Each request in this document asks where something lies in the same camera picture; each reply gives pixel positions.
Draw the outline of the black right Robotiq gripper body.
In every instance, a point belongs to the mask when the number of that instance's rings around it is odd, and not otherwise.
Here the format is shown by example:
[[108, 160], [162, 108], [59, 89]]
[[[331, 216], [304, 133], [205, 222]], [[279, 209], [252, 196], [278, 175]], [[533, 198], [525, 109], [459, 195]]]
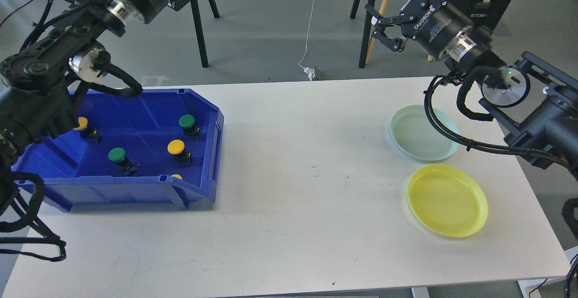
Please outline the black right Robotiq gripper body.
[[460, 37], [471, 34], [474, 24], [448, 0], [429, 0], [426, 7], [421, 7], [422, 3], [408, 0], [402, 6], [399, 13], [409, 19], [401, 24], [402, 35], [419, 44], [434, 60], [445, 59]]

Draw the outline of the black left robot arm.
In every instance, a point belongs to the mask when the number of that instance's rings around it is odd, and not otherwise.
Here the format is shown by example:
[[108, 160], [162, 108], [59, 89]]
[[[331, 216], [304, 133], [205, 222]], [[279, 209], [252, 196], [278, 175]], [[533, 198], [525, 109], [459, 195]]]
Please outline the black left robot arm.
[[47, 244], [56, 257], [22, 252], [40, 260], [66, 258], [66, 243], [38, 217], [45, 197], [43, 179], [13, 171], [28, 146], [42, 138], [56, 138], [78, 127], [77, 111], [89, 90], [114, 96], [137, 97], [142, 85], [116, 67], [97, 43], [105, 31], [121, 37], [134, 18], [150, 23], [163, 8], [181, 10], [194, 0], [69, 0], [70, 10], [46, 20], [46, 4], [39, 23], [18, 53], [1, 62], [1, 212], [12, 208], [19, 216], [2, 221], [1, 232], [31, 228], [38, 237], [2, 237], [2, 244]]

